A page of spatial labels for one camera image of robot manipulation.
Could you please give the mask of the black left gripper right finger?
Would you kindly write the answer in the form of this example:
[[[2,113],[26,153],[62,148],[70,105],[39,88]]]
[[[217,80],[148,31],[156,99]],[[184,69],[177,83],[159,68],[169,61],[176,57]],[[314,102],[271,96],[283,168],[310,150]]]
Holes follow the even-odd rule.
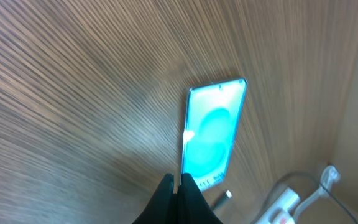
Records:
[[[177,191],[177,223],[222,224],[188,173],[181,175],[181,185]]]

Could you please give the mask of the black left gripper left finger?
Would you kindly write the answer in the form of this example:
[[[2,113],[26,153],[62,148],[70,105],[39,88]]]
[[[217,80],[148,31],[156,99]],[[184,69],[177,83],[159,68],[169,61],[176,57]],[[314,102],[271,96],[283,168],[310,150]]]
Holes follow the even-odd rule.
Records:
[[[143,212],[133,224],[176,223],[176,194],[173,193],[174,176],[164,175]]]

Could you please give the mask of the blue screen Galaxy smartphone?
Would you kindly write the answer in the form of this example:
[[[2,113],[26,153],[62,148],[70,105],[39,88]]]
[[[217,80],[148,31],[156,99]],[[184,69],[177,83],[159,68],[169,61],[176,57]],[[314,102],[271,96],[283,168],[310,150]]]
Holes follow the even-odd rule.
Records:
[[[201,191],[220,184],[226,177],[246,91],[245,78],[189,89],[181,173],[190,174]]]

